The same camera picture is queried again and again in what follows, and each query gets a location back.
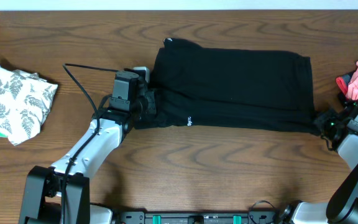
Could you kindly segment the black t-shirt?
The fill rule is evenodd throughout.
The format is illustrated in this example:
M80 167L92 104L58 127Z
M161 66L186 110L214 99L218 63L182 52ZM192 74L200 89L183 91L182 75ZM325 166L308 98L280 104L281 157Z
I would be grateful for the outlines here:
M319 135L309 57L165 39L150 75L157 112L137 129L219 126Z

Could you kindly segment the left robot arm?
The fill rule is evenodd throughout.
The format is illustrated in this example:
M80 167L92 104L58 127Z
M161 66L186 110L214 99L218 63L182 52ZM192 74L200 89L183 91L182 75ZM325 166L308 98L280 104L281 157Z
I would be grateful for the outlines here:
M146 67L116 73L112 95L103 98L109 105L100 104L81 139L50 167L28 173L20 223L113 223L112 209L90 202L90 181L135 122L155 111L149 80Z

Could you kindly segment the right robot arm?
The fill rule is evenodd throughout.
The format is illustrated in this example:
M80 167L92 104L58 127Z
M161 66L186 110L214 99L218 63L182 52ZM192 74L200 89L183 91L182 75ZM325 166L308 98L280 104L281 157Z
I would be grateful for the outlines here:
M351 169L327 203L299 202L288 206L284 223L358 223L358 106L337 113L329 110L316 118L321 137L332 144Z

